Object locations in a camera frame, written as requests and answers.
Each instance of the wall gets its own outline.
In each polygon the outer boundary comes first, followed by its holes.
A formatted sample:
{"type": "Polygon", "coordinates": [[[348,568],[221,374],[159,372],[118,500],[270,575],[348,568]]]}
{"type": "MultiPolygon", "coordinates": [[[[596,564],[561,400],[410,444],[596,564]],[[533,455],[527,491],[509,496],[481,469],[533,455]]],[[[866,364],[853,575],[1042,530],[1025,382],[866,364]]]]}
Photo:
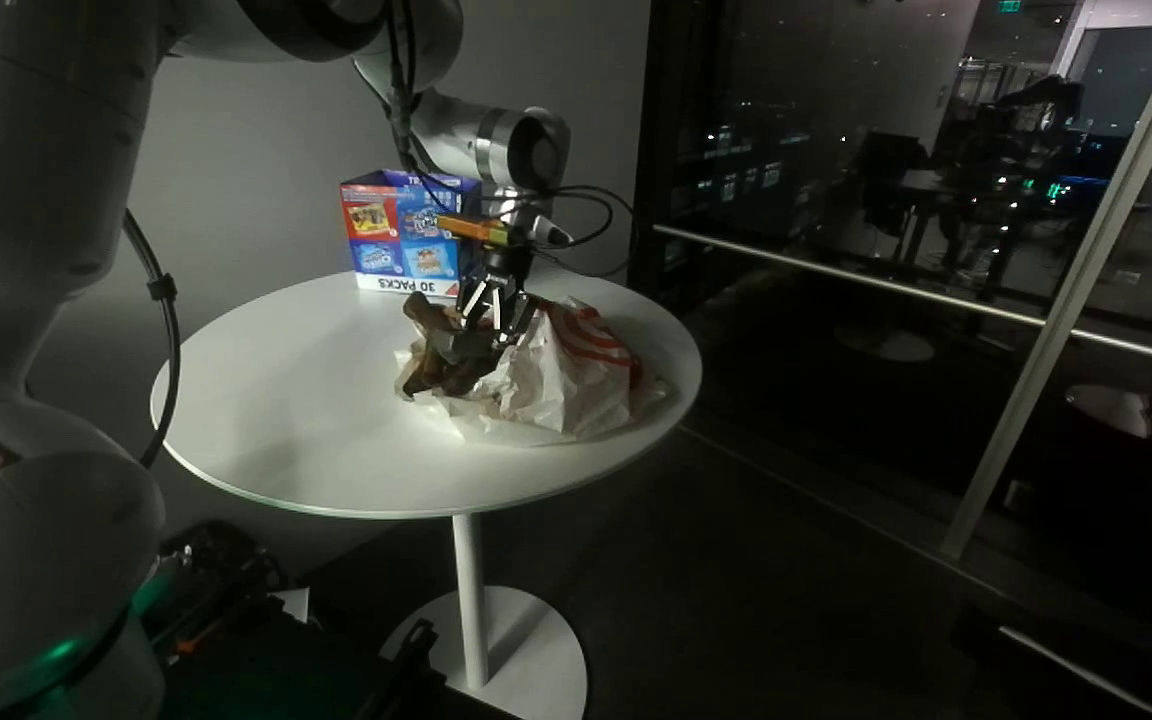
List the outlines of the wall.
{"type": "MultiPolygon", "coordinates": [[[[647,0],[464,0],[450,96],[544,103],[573,122],[568,181],[631,191],[647,0]]],[[[337,183],[392,164],[377,99],[348,60],[202,64],[168,60],[133,188],[133,210],[178,278],[185,328],[290,278],[344,267],[337,183]]],[[[626,251],[626,223],[573,263],[626,251]]],[[[159,314],[133,251],[56,322],[30,367],[34,397],[139,449],[143,391],[159,364],[159,314]]],[[[327,523],[257,512],[165,465],[171,526],[240,514],[262,536],[319,536],[327,523]]]]}

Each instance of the cardboard box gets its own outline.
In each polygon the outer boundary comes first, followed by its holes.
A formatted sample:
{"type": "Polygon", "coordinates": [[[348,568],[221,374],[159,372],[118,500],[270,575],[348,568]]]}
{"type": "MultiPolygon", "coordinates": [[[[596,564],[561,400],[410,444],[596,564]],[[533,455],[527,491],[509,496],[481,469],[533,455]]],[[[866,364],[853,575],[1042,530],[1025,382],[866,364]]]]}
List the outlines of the cardboard box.
{"type": "Polygon", "coordinates": [[[419,181],[400,167],[344,181],[344,235],[359,287],[422,290],[435,302],[454,299],[464,246],[441,226],[441,216],[464,210],[471,191],[471,181],[419,181]]]}

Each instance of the white round table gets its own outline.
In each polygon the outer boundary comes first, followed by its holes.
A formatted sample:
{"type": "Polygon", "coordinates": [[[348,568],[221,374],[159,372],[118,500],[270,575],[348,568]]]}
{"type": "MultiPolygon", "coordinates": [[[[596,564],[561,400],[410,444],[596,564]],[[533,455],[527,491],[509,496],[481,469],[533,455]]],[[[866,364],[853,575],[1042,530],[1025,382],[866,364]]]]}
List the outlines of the white round table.
{"type": "Polygon", "coordinates": [[[168,453],[199,481],[266,508],[337,520],[448,514],[454,592],[409,619],[426,617],[441,629],[433,664],[450,687],[502,710],[575,720],[589,704],[579,639],[544,601],[481,583],[477,512],[590,485],[647,453],[691,408],[699,351],[672,311],[619,283],[536,267],[527,290],[599,306],[666,397],[599,440],[458,440],[450,421],[396,389],[396,351],[414,340],[405,294],[338,272],[257,294],[187,336],[168,453]]]}

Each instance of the cable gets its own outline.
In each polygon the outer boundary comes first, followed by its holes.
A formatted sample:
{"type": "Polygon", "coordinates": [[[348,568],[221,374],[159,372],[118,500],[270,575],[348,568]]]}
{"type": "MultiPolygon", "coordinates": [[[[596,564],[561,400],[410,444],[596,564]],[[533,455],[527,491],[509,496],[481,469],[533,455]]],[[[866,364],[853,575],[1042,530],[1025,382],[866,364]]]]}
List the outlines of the cable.
{"type": "Polygon", "coordinates": [[[409,99],[414,99],[414,15],[410,15],[410,0],[405,0],[405,43],[409,43],[409,99]]]}
{"type": "MultiPolygon", "coordinates": [[[[631,207],[619,191],[599,188],[599,183],[561,183],[561,188],[551,188],[551,191],[544,191],[544,194],[547,194],[547,200],[583,200],[583,204],[605,207],[605,218],[599,218],[596,226],[573,235],[573,240],[561,245],[561,246],[579,246],[579,245],[589,245],[589,240],[599,240],[599,235],[617,223],[617,207],[613,207],[613,204],[619,204],[624,216],[636,216],[636,207],[631,207]]],[[[617,274],[617,272],[626,267],[626,258],[619,258],[619,263],[613,263],[613,267],[575,267],[575,263],[561,258],[561,257],[547,251],[547,246],[536,246],[536,251],[540,251],[544,258],[551,258],[551,263],[561,263],[561,267],[568,267],[568,272],[583,272],[583,274],[617,274]]]]}
{"type": "Polygon", "coordinates": [[[178,314],[175,314],[175,278],[159,267],[143,226],[137,223],[133,207],[124,210],[124,235],[133,240],[143,274],[148,274],[148,294],[165,306],[165,336],[168,336],[168,397],[159,408],[159,422],[150,428],[139,465],[150,469],[157,455],[165,453],[171,416],[175,416],[175,397],[178,397],[178,314]]]}
{"type": "Polygon", "coordinates": [[[400,150],[400,164],[409,167],[410,164],[410,70],[409,70],[409,60],[405,60],[405,49],[400,43],[400,0],[388,0],[385,5],[385,38],[388,38],[388,88],[392,88],[392,99],[378,96],[378,107],[388,115],[388,132],[392,132],[392,142],[400,150]]]}

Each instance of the metal pole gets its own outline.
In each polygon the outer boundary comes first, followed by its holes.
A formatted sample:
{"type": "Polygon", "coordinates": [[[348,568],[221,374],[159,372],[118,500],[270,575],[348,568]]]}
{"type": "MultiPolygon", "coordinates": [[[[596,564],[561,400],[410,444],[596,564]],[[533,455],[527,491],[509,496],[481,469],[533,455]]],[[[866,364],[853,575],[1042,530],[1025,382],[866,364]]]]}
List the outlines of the metal pole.
{"type": "Polygon", "coordinates": [[[464,687],[481,690],[487,679],[487,646],[484,646],[484,575],[471,514],[450,514],[450,548],[454,548],[464,687]]]}
{"type": "Polygon", "coordinates": [[[709,246],[756,257],[756,258],[771,258],[771,263],[814,272],[814,274],[837,274],[837,278],[878,287],[878,290],[895,290],[895,294],[916,294],[916,299],[929,299],[929,302],[946,302],[946,306],[961,306],[961,311],[978,311],[978,314],[1042,328],[1042,321],[1026,314],[1026,311],[1008,311],[1008,306],[994,306],[994,302],[977,302],[977,299],[965,299],[965,294],[929,290],[929,287],[916,287],[916,283],[863,274],[863,272],[848,272],[848,267],[837,267],[837,263],[814,263],[814,258],[803,258],[803,257],[787,257],[787,251],[747,246],[747,245],[735,245],[735,240],[722,240],[722,235],[705,235],[705,230],[686,230],[686,226],[672,226],[672,223],[652,223],[652,230],[672,235],[672,240],[686,240],[686,245],[709,245],[709,246]]]}
{"type": "Polygon", "coordinates": [[[1039,331],[1036,348],[1026,351],[1025,367],[1018,367],[1018,379],[1005,403],[1005,416],[999,422],[993,428],[993,440],[977,465],[977,475],[968,485],[968,496],[961,503],[961,512],[950,514],[946,530],[943,530],[943,545],[941,551],[961,561],[999,475],[1005,475],[1005,465],[1008,455],[1016,453],[1018,444],[1018,431],[1039,400],[1039,391],[1046,389],[1053,379],[1053,367],[1071,336],[1071,322],[1080,321],[1102,263],[1107,263],[1107,251],[1113,245],[1118,240],[1129,216],[1133,216],[1133,204],[1152,172],[1152,99],[1144,103],[1140,113],[1140,132],[1133,136],[1133,142],[1124,147],[1124,161],[1118,161],[1118,176],[1107,183],[1098,207],[1094,207],[1094,218],[1067,267],[1067,278],[1061,283],[1057,290],[1057,302],[1053,302],[1053,314],[1046,314],[1046,328],[1039,331]]]}

